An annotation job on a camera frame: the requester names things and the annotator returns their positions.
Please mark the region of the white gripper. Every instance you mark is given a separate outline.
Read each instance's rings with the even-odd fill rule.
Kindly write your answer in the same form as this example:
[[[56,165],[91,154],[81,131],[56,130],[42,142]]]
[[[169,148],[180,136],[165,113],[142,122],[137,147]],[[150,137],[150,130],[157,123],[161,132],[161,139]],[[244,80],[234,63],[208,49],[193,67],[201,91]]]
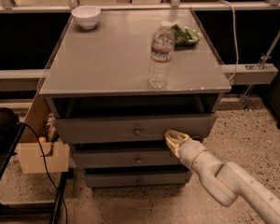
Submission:
[[[168,130],[165,140],[168,148],[177,157],[179,156],[180,162],[191,170],[194,169],[194,162],[198,156],[206,151],[206,147],[201,142],[191,140],[189,135],[176,130]]]

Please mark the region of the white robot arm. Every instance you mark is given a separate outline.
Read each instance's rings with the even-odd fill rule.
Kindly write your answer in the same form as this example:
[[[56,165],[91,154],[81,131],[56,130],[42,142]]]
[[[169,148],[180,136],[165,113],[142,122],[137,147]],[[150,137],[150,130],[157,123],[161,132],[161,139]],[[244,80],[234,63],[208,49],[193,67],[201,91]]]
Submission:
[[[180,162],[195,172],[202,186],[221,205],[243,197],[266,224],[280,224],[280,199],[238,164],[223,163],[186,133],[165,132],[167,146]]]

